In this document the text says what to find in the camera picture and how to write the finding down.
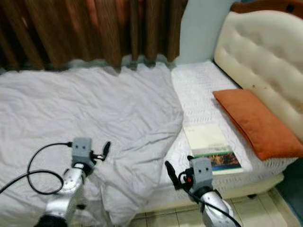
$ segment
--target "tufted headboard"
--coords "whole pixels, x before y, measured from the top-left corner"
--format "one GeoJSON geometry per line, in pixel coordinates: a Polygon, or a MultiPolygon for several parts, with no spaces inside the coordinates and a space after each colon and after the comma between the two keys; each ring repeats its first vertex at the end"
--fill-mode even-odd
{"type": "Polygon", "coordinates": [[[303,142],[303,1],[235,3],[214,60],[303,142]]]}

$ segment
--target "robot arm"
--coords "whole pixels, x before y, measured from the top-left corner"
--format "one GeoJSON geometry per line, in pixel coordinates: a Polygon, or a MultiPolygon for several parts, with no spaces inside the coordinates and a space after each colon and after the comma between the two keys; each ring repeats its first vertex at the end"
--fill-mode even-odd
{"type": "Polygon", "coordinates": [[[184,189],[191,200],[200,204],[203,222],[207,227],[239,227],[240,225],[232,218],[231,206],[222,199],[217,190],[213,189],[211,161],[208,158],[190,156],[188,160],[190,168],[180,173],[178,178],[173,166],[168,161],[165,162],[175,189],[184,189]]]}
{"type": "Polygon", "coordinates": [[[82,197],[86,177],[92,173],[95,159],[104,161],[109,152],[110,142],[102,155],[91,150],[91,139],[75,138],[72,143],[72,168],[63,176],[62,189],[49,199],[44,214],[35,227],[67,227],[82,197]]]}

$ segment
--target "book cover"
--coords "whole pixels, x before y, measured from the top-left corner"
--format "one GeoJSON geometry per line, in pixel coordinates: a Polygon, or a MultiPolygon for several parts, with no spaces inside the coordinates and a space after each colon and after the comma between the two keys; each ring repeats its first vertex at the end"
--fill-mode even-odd
{"type": "Polygon", "coordinates": [[[209,158],[212,162],[214,175],[243,172],[237,157],[218,125],[206,124],[185,127],[184,132],[193,156],[209,158]]]}

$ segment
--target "pillow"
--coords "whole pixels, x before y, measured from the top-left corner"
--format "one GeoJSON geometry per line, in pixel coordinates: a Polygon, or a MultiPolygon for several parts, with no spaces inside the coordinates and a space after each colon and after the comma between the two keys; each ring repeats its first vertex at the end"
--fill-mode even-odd
{"type": "Polygon", "coordinates": [[[249,90],[213,94],[259,159],[303,157],[303,144],[249,90]]]}

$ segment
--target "black cable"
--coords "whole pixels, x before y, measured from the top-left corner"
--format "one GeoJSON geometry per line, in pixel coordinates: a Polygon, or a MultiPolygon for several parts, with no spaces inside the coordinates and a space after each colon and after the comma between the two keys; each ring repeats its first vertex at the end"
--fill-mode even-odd
{"type": "MultiPolygon", "coordinates": [[[[39,154],[40,151],[44,150],[44,149],[47,148],[47,147],[56,146],[56,145],[65,145],[65,146],[71,147],[72,143],[71,143],[71,142],[68,142],[68,143],[51,143],[51,144],[48,144],[48,145],[46,145],[46,146],[40,148],[38,151],[36,151],[36,153],[35,153],[35,154],[32,156],[32,158],[30,159],[30,161],[29,161],[29,163],[28,163],[28,165],[27,165],[27,173],[30,172],[29,170],[30,170],[30,167],[31,167],[31,165],[32,165],[32,162],[33,162],[34,158],[37,156],[37,154],[39,154]]],[[[61,182],[61,186],[60,186],[57,190],[54,190],[54,191],[51,191],[51,192],[42,192],[42,191],[39,191],[38,189],[36,189],[36,188],[34,187],[32,181],[31,181],[29,175],[27,175],[27,182],[28,182],[29,186],[30,186],[36,193],[42,194],[42,195],[51,195],[51,194],[55,194],[55,193],[59,192],[59,191],[62,189],[62,187],[63,187],[63,179],[62,179],[62,177],[59,176],[59,175],[58,175],[57,177],[58,177],[58,179],[59,179],[60,182],[61,182]]]]}
{"type": "Polygon", "coordinates": [[[51,144],[48,144],[42,148],[40,148],[38,151],[35,152],[35,154],[31,157],[28,165],[27,165],[27,172],[25,174],[22,174],[20,176],[18,176],[17,178],[15,178],[14,180],[12,180],[11,182],[7,183],[4,187],[2,187],[0,189],[0,194],[2,192],[4,192],[4,190],[6,190],[8,187],[10,187],[12,184],[14,184],[15,182],[21,180],[23,177],[27,177],[27,181],[28,181],[28,184],[29,186],[38,194],[42,194],[42,195],[50,195],[50,194],[54,194],[54,193],[57,193],[59,192],[62,188],[63,188],[63,179],[62,177],[57,174],[56,172],[54,171],[51,171],[51,170],[45,170],[45,169],[38,169],[38,170],[34,170],[34,171],[30,171],[30,167],[32,165],[32,162],[34,160],[34,158],[36,157],[36,155],[42,151],[43,149],[47,148],[47,147],[51,147],[51,146],[55,146],[55,145],[65,145],[65,146],[68,146],[68,147],[71,147],[72,146],[72,142],[67,142],[67,143],[51,143],[51,144]],[[30,175],[32,174],[37,174],[37,173],[46,173],[46,174],[51,174],[51,175],[54,175],[55,177],[57,177],[59,179],[59,181],[61,182],[61,186],[59,189],[57,190],[54,190],[54,191],[51,191],[51,192],[41,192],[39,191],[38,189],[36,189],[32,183],[32,181],[30,180],[30,175]]]}
{"type": "Polygon", "coordinates": [[[55,173],[55,172],[53,172],[53,171],[51,171],[51,170],[38,169],[38,170],[33,170],[33,171],[31,171],[31,172],[27,172],[27,173],[25,173],[25,174],[22,174],[22,175],[16,177],[14,180],[12,180],[11,182],[7,183],[4,187],[2,187],[2,188],[0,189],[0,194],[1,194],[2,192],[4,192],[4,190],[6,190],[8,187],[10,187],[12,184],[14,184],[14,183],[16,183],[17,181],[21,180],[23,177],[26,177],[26,176],[29,176],[29,175],[32,175],[32,174],[38,174],[38,173],[52,174],[52,175],[56,176],[56,177],[60,180],[61,184],[63,185],[63,179],[62,179],[62,177],[60,177],[60,175],[58,175],[57,173],[55,173]]]}
{"type": "MultiPolygon", "coordinates": [[[[178,181],[179,181],[179,184],[182,185],[182,182],[181,182],[181,176],[186,174],[185,172],[182,172],[179,174],[178,176],[178,181]]],[[[221,212],[222,214],[224,214],[226,217],[228,217],[230,220],[233,221],[233,223],[237,226],[237,227],[241,227],[241,225],[237,222],[236,219],[234,219],[232,216],[230,216],[228,213],[226,213],[225,211],[221,210],[220,208],[217,208],[215,207],[214,205],[208,203],[208,202],[204,202],[202,201],[200,198],[198,198],[197,196],[195,196],[193,193],[191,193],[188,189],[186,189],[185,187],[182,187],[183,190],[188,194],[190,195],[191,197],[193,197],[196,201],[199,201],[200,203],[208,206],[208,207],[211,207],[211,208],[214,208],[215,210],[221,212]]]]}

